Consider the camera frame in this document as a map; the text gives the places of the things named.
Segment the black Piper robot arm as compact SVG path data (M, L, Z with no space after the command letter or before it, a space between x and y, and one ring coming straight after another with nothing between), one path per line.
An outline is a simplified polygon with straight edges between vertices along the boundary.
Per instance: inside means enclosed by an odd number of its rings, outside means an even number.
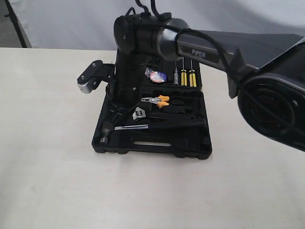
M223 71L230 98L244 120L274 141L305 148L305 39L296 34L252 34L190 29L184 20L148 13L118 17L112 100L123 111L140 100L151 56L182 58Z

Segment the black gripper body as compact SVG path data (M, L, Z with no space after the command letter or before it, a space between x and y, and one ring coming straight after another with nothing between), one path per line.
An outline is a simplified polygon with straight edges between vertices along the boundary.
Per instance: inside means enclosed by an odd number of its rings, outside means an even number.
M132 88L131 90L112 90L106 88L106 123L117 124L130 115L141 100L141 90Z

